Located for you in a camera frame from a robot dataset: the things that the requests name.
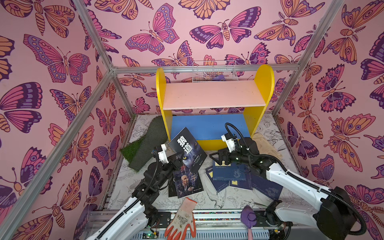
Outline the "purple old man cover book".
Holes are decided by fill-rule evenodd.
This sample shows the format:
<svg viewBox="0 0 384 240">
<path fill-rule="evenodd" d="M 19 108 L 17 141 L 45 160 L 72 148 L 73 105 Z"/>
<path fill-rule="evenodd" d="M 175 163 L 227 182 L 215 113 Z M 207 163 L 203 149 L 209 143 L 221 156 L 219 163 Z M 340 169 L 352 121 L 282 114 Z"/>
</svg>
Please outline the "purple old man cover book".
<svg viewBox="0 0 384 240">
<path fill-rule="evenodd" d="M 187 197 L 204 191 L 199 174 L 192 173 L 187 167 L 182 167 L 181 170 L 173 172 L 173 180 L 178 198 Z"/>
</svg>

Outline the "black wolf cover book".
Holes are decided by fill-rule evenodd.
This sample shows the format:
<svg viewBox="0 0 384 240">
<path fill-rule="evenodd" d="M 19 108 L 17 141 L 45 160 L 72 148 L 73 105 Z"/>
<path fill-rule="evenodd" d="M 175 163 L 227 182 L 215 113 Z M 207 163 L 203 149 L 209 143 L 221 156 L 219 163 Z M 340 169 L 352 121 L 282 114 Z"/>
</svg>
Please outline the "black wolf cover book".
<svg viewBox="0 0 384 240">
<path fill-rule="evenodd" d="M 183 152 L 182 163 L 193 174 L 198 173 L 208 156 L 186 127 L 170 141 L 169 146 L 176 153 Z"/>
</svg>

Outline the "black antler cover book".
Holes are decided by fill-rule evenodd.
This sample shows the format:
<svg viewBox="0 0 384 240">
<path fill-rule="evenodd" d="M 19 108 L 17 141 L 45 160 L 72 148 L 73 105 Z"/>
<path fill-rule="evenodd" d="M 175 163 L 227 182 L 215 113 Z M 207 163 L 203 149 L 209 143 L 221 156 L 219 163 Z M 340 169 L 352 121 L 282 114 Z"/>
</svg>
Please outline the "black antler cover book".
<svg viewBox="0 0 384 240">
<path fill-rule="evenodd" d="M 169 185 L 168 185 L 168 191 L 169 191 L 169 193 L 168 193 L 169 198 L 178 196 L 174 179 L 170 180 Z"/>
</svg>

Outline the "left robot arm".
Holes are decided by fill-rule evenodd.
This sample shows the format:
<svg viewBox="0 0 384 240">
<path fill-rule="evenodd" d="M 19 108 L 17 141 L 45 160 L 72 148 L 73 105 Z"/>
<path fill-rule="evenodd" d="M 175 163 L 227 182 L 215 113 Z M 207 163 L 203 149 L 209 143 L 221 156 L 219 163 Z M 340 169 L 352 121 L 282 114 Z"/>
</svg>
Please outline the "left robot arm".
<svg viewBox="0 0 384 240">
<path fill-rule="evenodd" d="M 154 148 L 152 155 L 156 161 L 148 166 L 131 197 L 102 228 L 88 237 L 89 240 L 130 240 L 154 224 L 158 210 L 153 202 L 163 185 L 183 166 L 183 151 L 168 157 L 166 150 L 164 144 Z"/>
</svg>

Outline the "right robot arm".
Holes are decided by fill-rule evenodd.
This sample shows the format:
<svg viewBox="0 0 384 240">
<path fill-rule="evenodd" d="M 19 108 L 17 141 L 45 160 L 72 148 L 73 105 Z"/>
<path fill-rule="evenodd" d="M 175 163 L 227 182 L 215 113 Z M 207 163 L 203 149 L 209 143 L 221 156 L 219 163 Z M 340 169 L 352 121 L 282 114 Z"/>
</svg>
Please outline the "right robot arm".
<svg viewBox="0 0 384 240">
<path fill-rule="evenodd" d="M 222 140 L 226 148 L 209 155 L 215 163 L 246 165 L 255 175 L 288 189 L 311 206 L 304 210 L 275 201 L 267 209 L 271 219 L 316 227 L 331 240 L 361 236 L 368 230 L 363 215 L 354 208 L 345 190 L 330 189 L 295 174 L 275 156 L 260 154 L 257 143 L 249 137 L 236 139 L 225 134 Z"/>
</svg>

